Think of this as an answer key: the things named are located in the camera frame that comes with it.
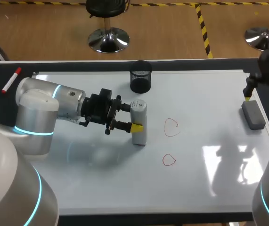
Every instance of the red marker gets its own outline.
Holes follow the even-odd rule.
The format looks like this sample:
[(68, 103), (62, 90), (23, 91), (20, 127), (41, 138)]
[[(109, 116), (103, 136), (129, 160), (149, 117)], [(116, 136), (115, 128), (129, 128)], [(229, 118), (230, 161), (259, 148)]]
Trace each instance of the red marker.
[(1, 93), (5, 94), (7, 92), (8, 88), (10, 88), (10, 86), (12, 85), (12, 83), (14, 82), (14, 80), (16, 79), (16, 77), (20, 74), (20, 72), (21, 72), (21, 67), (17, 68), (17, 70), (15, 71), (15, 73), (12, 75), (12, 77), (10, 78), (10, 80), (7, 82), (7, 84), (2, 89)]

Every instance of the chrome stool base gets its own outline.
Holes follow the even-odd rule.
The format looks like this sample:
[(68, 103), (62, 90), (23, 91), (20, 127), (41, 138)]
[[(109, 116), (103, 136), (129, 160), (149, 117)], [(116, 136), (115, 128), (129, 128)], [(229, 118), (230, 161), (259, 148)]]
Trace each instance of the chrome stool base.
[(255, 27), (247, 30), (244, 34), (246, 42), (258, 50), (269, 49), (269, 31), (266, 27)]
[(115, 53), (129, 45), (128, 34), (119, 28), (112, 27), (109, 32), (98, 29), (88, 37), (89, 46), (100, 53)]

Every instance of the whiteboard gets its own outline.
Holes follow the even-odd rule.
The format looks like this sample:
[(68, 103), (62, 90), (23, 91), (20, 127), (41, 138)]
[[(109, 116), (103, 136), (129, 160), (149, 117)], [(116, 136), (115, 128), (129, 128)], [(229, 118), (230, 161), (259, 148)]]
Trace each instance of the whiteboard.
[[(252, 211), (269, 160), (269, 124), (249, 130), (242, 71), (152, 72), (145, 94), (131, 91), (129, 72), (40, 72), (37, 78), (88, 97), (106, 88), (123, 103), (147, 103), (146, 146), (133, 145), (124, 131), (105, 135), (104, 125), (56, 122), (48, 157), (32, 164), (55, 192), (61, 215)], [(262, 109), (256, 92), (253, 98)], [(128, 122), (130, 113), (116, 118)]]

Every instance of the stool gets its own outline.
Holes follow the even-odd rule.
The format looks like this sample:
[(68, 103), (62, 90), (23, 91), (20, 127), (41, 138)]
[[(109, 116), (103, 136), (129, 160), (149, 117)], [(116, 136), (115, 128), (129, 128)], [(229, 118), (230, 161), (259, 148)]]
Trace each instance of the stool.
[(269, 49), (269, 26), (248, 29), (244, 38), (251, 47), (265, 51)]
[(111, 27), (110, 17), (118, 16), (126, 12), (129, 5), (130, 0), (127, 0), (127, 2), (125, 2), (125, 0), (86, 1), (86, 10), (90, 13), (90, 17), (101, 17), (104, 18), (105, 22), (104, 29), (98, 29), (88, 37), (88, 44), (92, 49), (101, 53), (115, 53), (128, 46), (128, 34), (122, 29)]

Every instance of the black mesh pen holder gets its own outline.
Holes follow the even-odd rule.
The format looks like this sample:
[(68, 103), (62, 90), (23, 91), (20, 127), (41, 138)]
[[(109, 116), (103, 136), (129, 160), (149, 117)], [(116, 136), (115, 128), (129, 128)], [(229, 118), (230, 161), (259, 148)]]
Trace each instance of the black mesh pen holder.
[(130, 88), (135, 93), (147, 93), (151, 89), (152, 66), (149, 62), (138, 60), (130, 67)]

